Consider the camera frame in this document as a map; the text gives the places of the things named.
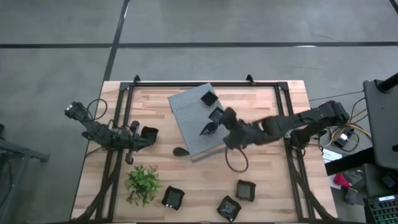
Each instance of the gray tray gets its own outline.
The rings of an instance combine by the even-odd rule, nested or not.
[[[207,136],[200,135],[206,124],[211,122],[209,118],[211,112],[213,112],[216,107],[223,109],[219,100],[213,103],[212,106],[207,106],[202,102],[200,98],[207,93],[207,91],[211,91],[215,94],[212,85],[207,83],[169,97],[170,107],[177,120],[191,158],[195,156],[195,159],[192,158],[192,162],[202,160],[212,155],[213,153],[206,154],[203,157],[197,156],[223,144],[223,138],[228,135],[228,130],[223,125],[219,125],[217,131],[213,134]]]

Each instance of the black metal frame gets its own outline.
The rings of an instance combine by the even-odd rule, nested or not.
[[[277,102],[277,107],[278,107],[278,112],[280,115],[284,115],[284,110],[282,106],[282,98],[280,95],[280,91],[284,91],[285,97],[286,97],[286,103],[287,103],[287,109],[288,109],[288,114],[292,115],[293,112],[293,106],[292,102],[290,99],[290,93],[289,93],[289,86],[287,82],[254,82],[252,76],[248,75],[247,77],[247,82],[241,81],[241,82],[210,82],[212,86],[219,87],[219,86],[252,86],[252,87],[273,87],[275,90],[275,96],[276,96],[276,102]],[[119,86],[119,95],[118,95],[118,101],[116,103],[116,110],[114,114],[114,125],[118,125],[119,121],[119,114],[121,110],[121,105],[123,101],[123,95],[124,92],[127,90],[128,95],[127,95],[127,101],[126,101],[126,109],[124,112],[124,118],[123,118],[123,126],[128,125],[129,122],[129,112],[131,108],[131,103],[132,103],[132,94],[134,87],[157,87],[157,86],[200,86],[203,84],[206,84],[207,82],[140,82],[140,78],[136,76],[134,78],[133,82],[122,82],[120,83]],[[293,163],[293,155],[292,155],[292,150],[286,144],[285,139],[285,150],[286,150],[286,157],[287,157],[287,163],[289,166],[289,173],[290,173],[290,180],[292,184],[292,191],[293,191],[293,197],[294,197],[294,202],[295,202],[295,210],[297,213],[297,219],[298,221],[302,220],[303,217],[303,210],[300,202],[300,195],[299,195],[299,190],[297,187],[297,182],[296,180],[292,177],[291,170],[295,169],[294,163]],[[101,183],[101,190],[104,190],[105,188],[109,187],[109,172],[111,168],[111,161],[112,161],[112,156],[113,156],[114,151],[108,151],[106,155],[106,160],[105,160],[105,165],[104,165],[104,171],[103,171],[103,179]],[[102,217],[103,214],[103,198],[100,199],[97,209],[96,209],[96,214],[95,214],[95,219],[90,220],[91,222],[95,222],[95,220],[98,221],[103,221],[106,220],[107,222],[111,222],[113,220],[114,216],[114,206],[116,204],[116,196],[118,192],[118,182],[119,182],[119,175],[121,171],[121,163],[122,163],[122,156],[123,156],[123,150],[120,150],[117,152],[117,158],[116,158],[116,164],[114,166],[114,169],[112,171],[112,190],[111,190],[111,198],[109,200],[109,210],[106,218]],[[305,170],[305,165],[304,165],[304,160],[302,153],[300,151],[297,152],[297,160],[298,160],[298,168],[300,172],[300,176],[303,178],[303,181],[305,184],[308,186],[308,179],[307,179],[307,173]],[[308,208],[308,216],[311,219],[315,219],[315,213],[313,209],[313,205],[311,204],[310,200],[307,198],[306,195],[304,195],[307,203],[307,208]]]
[[[25,174],[25,170],[27,169],[29,161],[31,159],[38,159],[40,162],[48,162],[50,154],[43,154],[41,152],[19,146],[17,144],[6,141],[2,137],[0,137],[0,151],[6,152],[3,155],[0,154],[0,170],[5,166],[5,164],[2,164],[1,162],[1,160],[4,159],[4,163],[8,163],[9,165],[8,169],[11,170],[11,175],[14,176],[10,177],[10,190],[9,193],[5,196],[6,198],[2,207],[0,207],[0,223],[7,223],[10,219],[12,209],[14,208],[16,203],[16,192],[21,187],[21,181]],[[9,162],[10,160],[18,162],[14,162],[14,167],[12,167],[11,164],[13,162]]]

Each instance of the artificial plant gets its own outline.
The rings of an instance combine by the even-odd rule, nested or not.
[[[133,171],[126,173],[128,178],[124,186],[129,192],[129,196],[126,198],[127,202],[130,204],[134,202],[139,206],[141,201],[142,206],[145,207],[146,204],[153,201],[158,189],[162,187],[159,184],[159,173],[156,173],[156,171],[156,168],[146,169],[141,165],[135,166]]]

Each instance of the gray floor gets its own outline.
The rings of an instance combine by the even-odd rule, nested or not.
[[[111,43],[122,3],[0,0],[0,44]],[[397,21],[388,0],[133,0],[121,42],[397,41]],[[51,153],[48,164],[31,162],[14,223],[68,220],[87,141],[63,110],[72,101],[98,97],[108,57],[109,49],[0,49],[6,137]],[[251,74],[257,80],[305,80],[314,99],[360,91],[364,80],[393,75],[396,58],[398,47],[119,49],[110,79],[242,80]],[[332,100],[350,110],[361,97]],[[366,120],[360,124],[369,130]],[[371,145],[361,139],[364,147]],[[339,217],[364,220],[363,208],[333,195]]]

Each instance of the black equipment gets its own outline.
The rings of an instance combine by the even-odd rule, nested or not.
[[[366,198],[366,222],[377,224],[398,223],[398,195]]]
[[[363,82],[373,147],[328,162],[326,171],[333,175],[365,164],[398,169],[398,73],[382,80]]]
[[[132,152],[137,152],[155,143],[157,133],[159,131],[155,128],[143,127],[140,136],[137,134],[139,129],[138,121],[133,121],[129,128],[119,128],[114,126],[113,129],[109,129],[109,124],[101,124],[98,121],[95,121],[91,116],[89,116],[91,114],[83,104],[79,102],[73,102],[65,110],[65,115],[68,118],[79,121],[86,127],[86,131],[81,134],[84,138],[93,140],[106,150],[129,149],[129,152],[126,155],[126,162],[129,165],[131,165],[134,160]]]
[[[381,177],[381,182],[388,188],[398,190],[398,171],[391,170]]]
[[[220,123],[229,130],[224,142],[230,149],[245,148],[248,144],[263,145],[280,139],[290,130],[290,146],[303,149],[310,137],[330,126],[340,126],[349,120],[348,113],[341,103],[326,102],[317,108],[292,116],[268,116],[252,123],[236,119],[232,108],[227,108]]]

